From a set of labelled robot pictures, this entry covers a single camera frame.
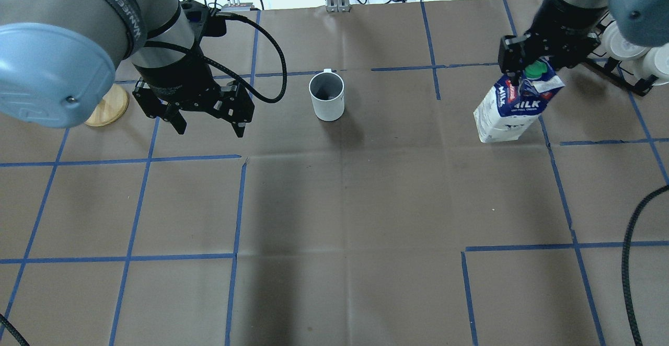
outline white mug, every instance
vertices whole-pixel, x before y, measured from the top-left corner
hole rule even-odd
[[[323,121],[335,121],[344,113],[344,80],[325,69],[309,81],[314,113]]]

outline round wooden board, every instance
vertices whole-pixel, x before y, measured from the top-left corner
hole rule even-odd
[[[112,85],[109,92],[102,97],[98,106],[90,115],[90,118],[84,122],[88,126],[105,126],[119,120],[126,112],[130,96],[123,87],[117,84]]]

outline green bottle cap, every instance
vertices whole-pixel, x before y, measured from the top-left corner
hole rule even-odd
[[[525,68],[525,77],[527,79],[540,79],[541,75],[548,71],[545,62],[537,60]]]

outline blue tape grid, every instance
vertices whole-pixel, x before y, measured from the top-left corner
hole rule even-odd
[[[502,0],[504,4],[504,8],[506,10],[507,17],[509,18],[509,23],[511,26],[511,30],[514,34],[517,34],[516,32],[516,26],[514,25],[512,15],[511,15],[511,10],[509,9],[509,4],[507,3],[507,0]],[[430,24],[428,22],[428,15],[425,10],[425,3],[421,2],[421,12],[423,15],[423,22],[425,24],[425,34],[427,37],[428,41],[428,48],[430,50],[430,62],[431,65],[423,65],[423,66],[409,66],[409,67],[378,67],[378,68],[372,68],[371,71],[373,72],[396,72],[396,71],[409,71],[409,70],[432,70],[433,74],[433,81],[434,81],[434,87],[435,87],[435,93],[436,93],[436,98],[437,100],[441,100],[441,94],[440,94],[440,87],[439,87],[439,80],[437,78],[437,70],[439,69],[449,69],[449,68],[456,68],[456,67],[468,67],[468,66],[494,66],[497,65],[497,63],[462,63],[462,64],[451,64],[451,65],[437,65],[435,62],[435,56],[434,56],[434,50],[433,50],[433,43],[432,43],[432,34],[430,32]],[[258,11],[257,17],[256,17],[256,22],[260,23],[260,17],[261,13]],[[267,74],[257,74],[256,73],[256,58],[257,58],[257,53],[258,53],[258,31],[255,32],[255,36],[253,39],[253,58],[251,62],[251,74],[244,74],[241,75],[243,78],[250,78],[250,83],[253,84],[254,79],[256,77],[277,77],[282,75],[281,73],[267,73]],[[289,76],[292,75],[315,75],[318,74],[320,71],[308,71],[308,72],[289,72]],[[214,77],[215,79],[230,79],[228,75],[218,75]],[[129,80],[129,81],[116,81],[115,83],[117,84],[134,84],[135,80]],[[648,143],[651,146],[651,149],[654,153],[655,159],[657,160],[657,163],[659,165],[660,171],[667,182],[669,184],[669,177],[667,177],[666,169],[664,167],[664,163],[662,163],[662,160],[659,156],[659,153],[657,151],[657,148],[655,148],[655,143],[666,143],[669,142],[669,139],[654,139],[651,137],[650,131],[648,130],[648,127],[645,124],[645,121],[643,120],[643,115],[641,114],[635,99],[633,98],[633,95],[628,92],[629,100],[631,101],[631,105],[633,106],[635,113],[637,114],[637,117],[640,121],[640,124],[643,127],[643,131],[646,135],[646,139],[640,139],[640,140],[633,140],[633,141],[624,141],[624,140],[604,140],[604,141],[565,141],[561,142],[561,146],[584,146],[584,145],[593,145],[593,144],[625,144],[625,143]],[[467,301],[467,306],[468,306],[468,313],[469,313],[469,318],[470,318],[470,327],[471,327],[471,339],[472,343],[474,346],[478,346],[478,336],[476,333],[476,322],[475,322],[475,313],[474,313],[474,306],[473,306],[473,301],[471,298],[471,287],[470,287],[470,280],[469,280],[469,273],[468,273],[468,268],[467,268],[467,261],[466,261],[466,252],[478,252],[478,251],[516,251],[516,250],[565,250],[565,249],[573,249],[575,250],[576,253],[576,258],[578,259],[579,262],[579,269],[581,270],[581,276],[583,279],[583,284],[585,286],[586,294],[588,296],[588,302],[592,311],[593,315],[593,321],[595,322],[595,329],[597,329],[597,336],[599,337],[599,343],[600,346],[605,346],[605,340],[604,336],[602,334],[602,329],[599,324],[599,318],[597,315],[597,310],[595,308],[594,301],[592,299],[592,292],[590,290],[590,285],[588,284],[587,280],[587,274],[585,272],[585,267],[583,265],[583,259],[581,257],[580,250],[583,248],[621,248],[622,243],[621,242],[604,242],[604,243],[579,243],[578,239],[576,238],[576,234],[574,230],[571,227],[571,215],[569,214],[569,207],[567,205],[566,197],[564,196],[564,190],[562,189],[562,184],[561,184],[561,179],[559,177],[559,170],[557,168],[557,165],[555,164],[555,156],[552,153],[552,149],[550,148],[550,141],[548,137],[548,133],[545,127],[545,123],[543,122],[543,119],[540,118],[540,123],[542,126],[543,134],[545,137],[545,143],[547,146],[547,149],[549,151],[549,156],[551,160],[551,164],[553,167],[555,179],[556,179],[556,184],[559,188],[561,200],[562,200],[562,205],[564,207],[564,212],[566,213],[566,218],[567,218],[567,224],[569,225],[569,229],[572,235],[573,242],[571,244],[534,244],[534,245],[509,245],[509,246],[470,246],[465,249],[465,251],[462,251],[462,271],[463,271],[463,279],[464,279],[464,288],[465,288],[465,294],[466,294],[466,301]],[[134,236],[136,234],[136,227],[139,221],[139,215],[141,213],[141,206],[143,202],[143,196],[144,196],[144,190],[146,188],[146,182],[148,180],[148,172],[151,167],[152,162],[160,162],[160,161],[182,161],[182,160],[211,160],[211,159],[230,159],[230,158],[241,158],[239,155],[210,155],[210,156],[172,156],[172,157],[165,157],[165,158],[153,158],[153,148],[155,147],[155,140],[157,136],[157,129],[158,129],[158,120],[156,120],[156,124],[154,126],[154,131],[153,131],[153,136],[151,139],[151,146],[149,148],[149,153],[147,158],[140,158],[140,159],[115,159],[115,160],[91,160],[91,161],[60,161],[60,158],[62,156],[65,142],[67,141],[67,135],[69,134],[69,130],[65,130],[57,157],[54,162],[28,162],[28,163],[0,163],[0,168],[3,167],[52,167],[52,173],[50,175],[47,187],[44,192],[44,196],[42,198],[41,204],[40,204],[40,210],[38,212],[38,216],[36,218],[36,222],[33,226],[33,230],[31,233],[31,237],[29,239],[26,251],[24,253],[23,258],[14,258],[14,259],[4,259],[0,260],[0,264],[19,264],[19,272],[17,274],[17,279],[14,284],[14,288],[12,289],[12,294],[9,299],[9,303],[7,304],[7,309],[5,310],[5,316],[9,317],[10,311],[12,308],[12,305],[14,304],[15,296],[16,293],[19,289],[19,284],[21,282],[21,277],[23,275],[24,269],[27,264],[29,263],[73,263],[73,262],[124,262],[124,272],[122,275],[122,282],[120,284],[120,289],[119,289],[119,297],[117,299],[117,307],[114,313],[114,322],[112,324],[112,333],[110,335],[110,346],[114,344],[114,339],[116,336],[116,331],[117,331],[117,326],[118,326],[118,321],[119,321],[119,315],[120,315],[120,308],[122,305],[122,299],[123,299],[123,294],[124,294],[124,287],[126,284],[127,280],[127,272],[129,269],[129,264],[132,261],[158,261],[158,260],[203,260],[203,259],[231,259],[232,260],[232,273],[230,277],[230,285],[229,285],[229,293],[228,293],[228,306],[227,306],[227,318],[226,318],[226,323],[225,323],[225,345],[229,346],[230,345],[230,335],[232,331],[232,313],[233,313],[233,305],[234,305],[234,293],[235,293],[235,285],[236,285],[236,270],[237,270],[237,254],[239,252],[239,236],[241,232],[241,215],[242,215],[242,207],[243,207],[243,202],[244,202],[244,186],[245,186],[245,181],[246,181],[246,163],[242,166],[241,169],[241,178],[240,178],[240,186],[239,186],[239,200],[237,204],[237,225],[236,225],[236,232],[235,232],[235,243],[234,243],[234,252],[233,253],[203,253],[203,254],[184,254],[184,255],[165,255],[165,256],[133,256],[132,255],[132,246],[134,244]],[[129,246],[128,246],[128,253],[126,256],[103,256],[103,257],[82,257],[82,258],[29,258],[29,253],[33,244],[33,241],[36,236],[36,232],[38,230],[38,226],[40,225],[40,220],[41,216],[43,213],[44,206],[46,204],[48,194],[50,192],[51,186],[53,184],[53,177],[55,176],[55,172],[59,166],[74,166],[74,165],[115,165],[115,164],[129,164],[129,163],[144,163],[145,170],[144,170],[144,177],[143,177],[143,182],[141,186],[141,191],[140,191],[140,196],[139,200],[137,203],[136,207],[136,213],[135,213],[135,218],[134,222],[132,225],[132,232],[131,232],[131,239],[129,241]],[[637,247],[658,247],[658,246],[669,246],[669,241],[634,241],[632,243],[633,246]],[[0,327],[0,339],[2,339],[2,334],[4,331],[4,327]]]

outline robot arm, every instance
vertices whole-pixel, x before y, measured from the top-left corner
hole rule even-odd
[[[609,9],[631,43],[669,42],[669,0],[544,0],[525,34],[502,37],[500,69],[517,79],[540,57],[549,57],[555,69],[584,62],[600,44],[593,30]]]
[[[239,137],[251,122],[248,84],[240,78],[241,83],[219,86],[201,55],[203,36],[225,34],[226,18],[211,15],[205,5],[178,0],[0,0],[0,5],[0,112],[55,128],[79,125],[112,86],[119,63],[130,58],[143,78],[133,95],[144,113],[170,122],[179,134],[186,129],[180,110],[223,118]],[[159,48],[161,43],[172,44],[172,50]]]

